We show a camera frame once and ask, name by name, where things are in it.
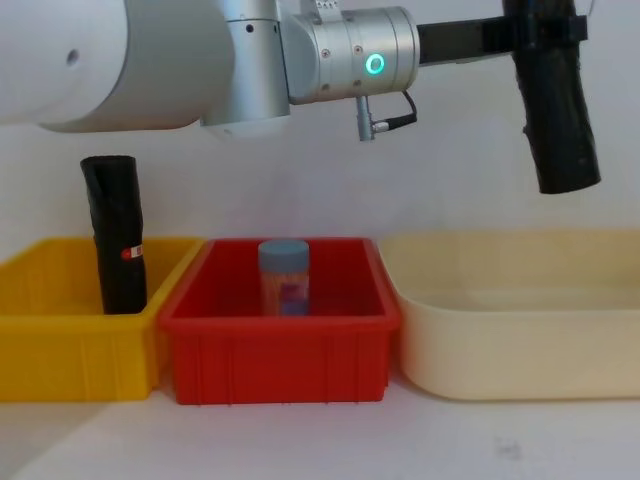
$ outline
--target white wall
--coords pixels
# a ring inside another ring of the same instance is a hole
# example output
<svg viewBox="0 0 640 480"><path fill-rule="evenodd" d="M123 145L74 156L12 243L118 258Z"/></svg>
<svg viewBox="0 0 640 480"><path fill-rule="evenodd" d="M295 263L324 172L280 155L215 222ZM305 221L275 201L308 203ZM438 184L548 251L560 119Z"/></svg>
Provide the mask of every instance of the white wall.
<svg viewBox="0 0 640 480"><path fill-rule="evenodd" d="M501 13L500 0L396 3L420 23ZM577 3L585 12L590 0ZM138 158L148 234L640 226L639 19L636 0L600 0L583 47L604 177L597 188L538 194L514 67L501 58L422 70L413 88L420 123L372 145L357 141L351 101L296 108L284 136L257 144L222 144L197 126L86 136L0 129L0 257L41 237L91 232L79 162L97 154ZM379 117L406 108L398 95L376 99L374 107Z"/></svg>

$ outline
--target black cylindrical object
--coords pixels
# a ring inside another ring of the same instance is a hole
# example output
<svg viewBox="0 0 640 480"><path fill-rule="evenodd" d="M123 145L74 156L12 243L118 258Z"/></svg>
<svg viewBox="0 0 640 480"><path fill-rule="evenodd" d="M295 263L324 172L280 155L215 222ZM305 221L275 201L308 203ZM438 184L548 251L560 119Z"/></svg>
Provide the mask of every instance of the black cylindrical object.
<svg viewBox="0 0 640 480"><path fill-rule="evenodd" d="M576 15L574 0L503 0L506 15ZM513 55L527 110L525 133L540 191L560 194L600 182L595 140L580 79L577 44L519 50Z"/></svg>
<svg viewBox="0 0 640 480"><path fill-rule="evenodd" d="M81 167L95 232L104 313L140 313L147 305L147 283L136 160L91 157Z"/></svg>

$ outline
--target blue bottle cap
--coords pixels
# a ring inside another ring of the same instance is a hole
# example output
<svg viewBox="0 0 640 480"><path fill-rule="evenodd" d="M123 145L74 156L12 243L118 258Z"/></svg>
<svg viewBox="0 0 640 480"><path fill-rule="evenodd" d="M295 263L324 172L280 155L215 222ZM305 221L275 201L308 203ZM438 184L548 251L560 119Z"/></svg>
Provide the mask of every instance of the blue bottle cap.
<svg viewBox="0 0 640 480"><path fill-rule="evenodd" d="M270 240L258 247L260 270L266 273L304 273L309 270L309 244L303 240Z"/></svg>

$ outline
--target white table surface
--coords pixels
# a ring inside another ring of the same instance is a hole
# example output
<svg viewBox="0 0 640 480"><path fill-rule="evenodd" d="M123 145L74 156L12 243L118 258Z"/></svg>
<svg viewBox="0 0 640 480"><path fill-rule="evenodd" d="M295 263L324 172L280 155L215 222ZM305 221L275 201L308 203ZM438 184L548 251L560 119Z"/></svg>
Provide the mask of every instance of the white table surface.
<svg viewBox="0 0 640 480"><path fill-rule="evenodd" d="M640 402L0 405L0 480L638 478Z"/></svg>

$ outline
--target beige bin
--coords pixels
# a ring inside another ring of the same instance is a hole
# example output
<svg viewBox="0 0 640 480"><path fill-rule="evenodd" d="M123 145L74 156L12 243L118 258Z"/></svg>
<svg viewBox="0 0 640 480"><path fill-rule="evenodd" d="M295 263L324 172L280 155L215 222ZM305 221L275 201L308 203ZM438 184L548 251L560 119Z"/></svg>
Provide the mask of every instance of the beige bin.
<svg viewBox="0 0 640 480"><path fill-rule="evenodd" d="M640 231L426 233L380 249L401 364L458 400L640 397Z"/></svg>

